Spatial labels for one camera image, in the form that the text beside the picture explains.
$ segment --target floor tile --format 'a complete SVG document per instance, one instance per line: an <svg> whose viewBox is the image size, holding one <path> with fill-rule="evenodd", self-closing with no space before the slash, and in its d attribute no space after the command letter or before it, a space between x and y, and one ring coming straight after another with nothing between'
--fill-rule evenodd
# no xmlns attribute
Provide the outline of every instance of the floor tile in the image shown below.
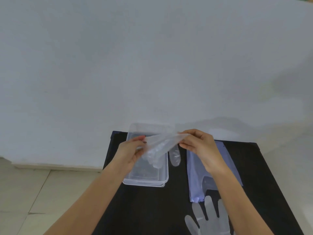
<svg viewBox="0 0 313 235"><path fill-rule="evenodd" d="M99 175L98 172L51 171L30 212L65 212Z"/></svg>
<svg viewBox="0 0 313 235"><path fill-rule="evenodd" d="M29 212L49 172L17 169L0 158L0 211Z"/></svg>
<svg viewBox="0 0 313 235"><path fill-rule="evenodd" d="M62 213L29 214L18 235L43 235Z"/></svg>
<svg viewBox="0 0 313 235"><path fill-rule="evenodd" d="M0 212L0 234L17 235L27 213Z"/></svg>

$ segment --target forearm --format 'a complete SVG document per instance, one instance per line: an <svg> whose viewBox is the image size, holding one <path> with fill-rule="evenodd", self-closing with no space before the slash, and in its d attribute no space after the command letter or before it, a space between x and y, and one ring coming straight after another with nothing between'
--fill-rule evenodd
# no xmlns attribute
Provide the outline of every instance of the forearm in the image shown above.
<svg viewBox="0 0 313 235"><path fill-rule="evenodd" d="M45 235L92 234L122 180L123 174L109 164Z"/></svg>
<svg viewBox="0 0 313 235"><path fill-rule="evenodd" d="M212 176L237 235L273 235L227 166Z"/></svg>

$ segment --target black tabletop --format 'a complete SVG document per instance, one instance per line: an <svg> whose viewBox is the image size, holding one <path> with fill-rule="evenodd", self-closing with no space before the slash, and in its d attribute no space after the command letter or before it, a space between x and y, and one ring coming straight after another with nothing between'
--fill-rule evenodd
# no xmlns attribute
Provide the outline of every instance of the black tabletop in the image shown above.
<svg viewBox="0 0 313 235"><path fill-rule="evenodd" d="M111 162L127 133L112 133L104 167ZM240 174L243 188L275 235L303 234L256 143L222 141ZM169 180L162 188L121 184L93 235L179 234L190 235L185 216L194 217L186 167L186 150L180 148L181 163L169 163ZM208 190L217 205L218 191Z"/></svg>

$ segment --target baseboard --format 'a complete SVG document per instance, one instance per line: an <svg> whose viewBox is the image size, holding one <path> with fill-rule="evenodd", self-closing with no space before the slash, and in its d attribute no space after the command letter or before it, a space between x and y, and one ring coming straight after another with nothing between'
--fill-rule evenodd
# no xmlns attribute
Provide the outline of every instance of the baseboard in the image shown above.
<svg viewBox="0 0 313 235"><path fill-rule="evenodd" d="M85 167L85 166L64 166L57 164L22 164L12 163L17 168L24 169L46 169L46 170L68 170L68 171L102 171L102 167Z"/></svg>

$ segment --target transparent plastic container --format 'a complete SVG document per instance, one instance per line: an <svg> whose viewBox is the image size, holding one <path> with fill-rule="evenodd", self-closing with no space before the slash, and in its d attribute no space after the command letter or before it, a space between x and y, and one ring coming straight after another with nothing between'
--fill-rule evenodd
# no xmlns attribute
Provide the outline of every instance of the transparent plastic container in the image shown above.
<svg viewBox="0 0 313 235"><path fill-rule="evenodd" d="M140 135L147 137L169 132L170 128L163 125L132 124L127 140ZM164 154L164 163L160 169L154 168L148 161L139 158L131 172L124 178L125 185L163 187L168 181L168 158Z"/></svg>

